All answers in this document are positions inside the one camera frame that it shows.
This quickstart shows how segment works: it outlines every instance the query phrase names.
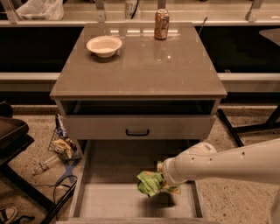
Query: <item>white robotic arm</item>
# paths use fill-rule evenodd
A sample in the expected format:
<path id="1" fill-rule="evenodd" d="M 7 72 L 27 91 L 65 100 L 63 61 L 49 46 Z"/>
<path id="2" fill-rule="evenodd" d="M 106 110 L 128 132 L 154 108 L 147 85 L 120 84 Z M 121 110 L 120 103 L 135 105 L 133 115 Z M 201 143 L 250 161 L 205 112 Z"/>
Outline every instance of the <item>white robotic arm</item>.
<path id="1" fill-rule="evenodd" d="M 280 139 L 222 152 L 216 152 L 210 143 L 198 143 L 166 159 L 163 174 L 169 186 L 205 178 L 280 185 Z"/>

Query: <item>clear bottle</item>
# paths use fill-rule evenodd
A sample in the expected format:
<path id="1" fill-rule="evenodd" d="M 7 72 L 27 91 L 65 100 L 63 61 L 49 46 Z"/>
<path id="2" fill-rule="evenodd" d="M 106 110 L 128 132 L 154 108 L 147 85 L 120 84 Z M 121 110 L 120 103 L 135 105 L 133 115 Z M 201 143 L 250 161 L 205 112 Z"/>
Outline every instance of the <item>clear bottle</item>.
<path id="1" fill-rule="evenodd" d="M 60 161 L 61 160 L 57 155 L 53 155 L 52 157 L 49 157 L 47 160 L 45 160 L 43 162 L 39 162 L 38 166 L 34 168 L 32 174 L 39 175 L 39 174 L 49 170 L 51 167 L 55 166 Z"/>

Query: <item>drawer handle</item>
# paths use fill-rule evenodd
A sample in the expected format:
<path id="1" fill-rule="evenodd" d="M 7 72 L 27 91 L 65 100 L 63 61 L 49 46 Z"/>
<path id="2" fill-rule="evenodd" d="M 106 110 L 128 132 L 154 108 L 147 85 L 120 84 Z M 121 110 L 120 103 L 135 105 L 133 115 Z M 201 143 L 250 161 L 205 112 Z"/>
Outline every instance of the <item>drawer handle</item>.
<path id="1" fill-rule="evenodd" d="M 146 133 L 130 133 L 130 131 L 126 129 L 125 134 L 128 137 L 147 137 L 150 134 L 150 130 L 147 129 Z"/>

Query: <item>brown can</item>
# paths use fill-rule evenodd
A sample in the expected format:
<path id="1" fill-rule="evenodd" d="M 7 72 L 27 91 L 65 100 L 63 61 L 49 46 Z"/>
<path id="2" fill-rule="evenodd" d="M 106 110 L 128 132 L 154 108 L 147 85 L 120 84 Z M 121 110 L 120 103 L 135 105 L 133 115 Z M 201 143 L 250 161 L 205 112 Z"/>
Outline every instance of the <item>brown can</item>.
<path id="1" fill-rule="evenodd" d="M 157 10 L 155 22 L 155 39 L 166 39 L 169 27 L 168 10 Z"/>

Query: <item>white plastic bag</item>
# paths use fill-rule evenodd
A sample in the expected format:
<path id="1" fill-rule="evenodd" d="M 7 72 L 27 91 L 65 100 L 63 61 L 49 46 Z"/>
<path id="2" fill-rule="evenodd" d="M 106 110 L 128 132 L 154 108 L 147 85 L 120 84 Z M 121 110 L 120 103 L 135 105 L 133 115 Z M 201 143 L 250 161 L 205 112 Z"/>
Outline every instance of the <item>white plastic bag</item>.
<path id="1" fill-rule="evenodd" d="M 64 14 L 63 0 L 29 0 L 16 13 L 22 20 L 60 20 Z"/>

